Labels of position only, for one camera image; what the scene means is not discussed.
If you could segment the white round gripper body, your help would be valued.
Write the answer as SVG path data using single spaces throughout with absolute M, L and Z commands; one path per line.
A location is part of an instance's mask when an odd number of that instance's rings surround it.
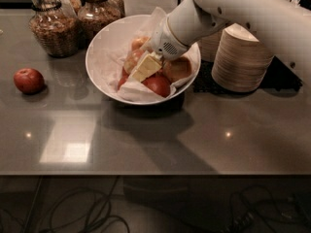
M 190 48 L 174 36 L 168 24 L 168 17 L 165 17 L 155 28 L 150 39 L 150 47 L 166 60 L 175 60 Z

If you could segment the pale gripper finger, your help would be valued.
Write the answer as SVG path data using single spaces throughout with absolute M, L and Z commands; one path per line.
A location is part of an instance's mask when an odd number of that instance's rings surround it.
M 128 56 L 128 74 L 134 79 L 146 79 L 156 72 L 152 56 L 143 50 L 135 50 Z

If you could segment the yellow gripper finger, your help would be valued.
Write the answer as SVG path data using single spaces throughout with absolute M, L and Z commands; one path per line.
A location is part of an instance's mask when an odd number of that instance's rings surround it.
M 149 78 L 162 68 L 162 55 L 154 51 L 146 53 L 143 58 L 138 62 L 130 77 L 137 82 L 142 82 Z

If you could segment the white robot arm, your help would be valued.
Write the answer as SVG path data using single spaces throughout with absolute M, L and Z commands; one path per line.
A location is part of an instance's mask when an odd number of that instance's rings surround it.
M 183 0 L 155 24 L 150 47 L 174 60 L 230 22 L 247 29 L 305 83 L 311 82 L 311 11 L 285 0 Z

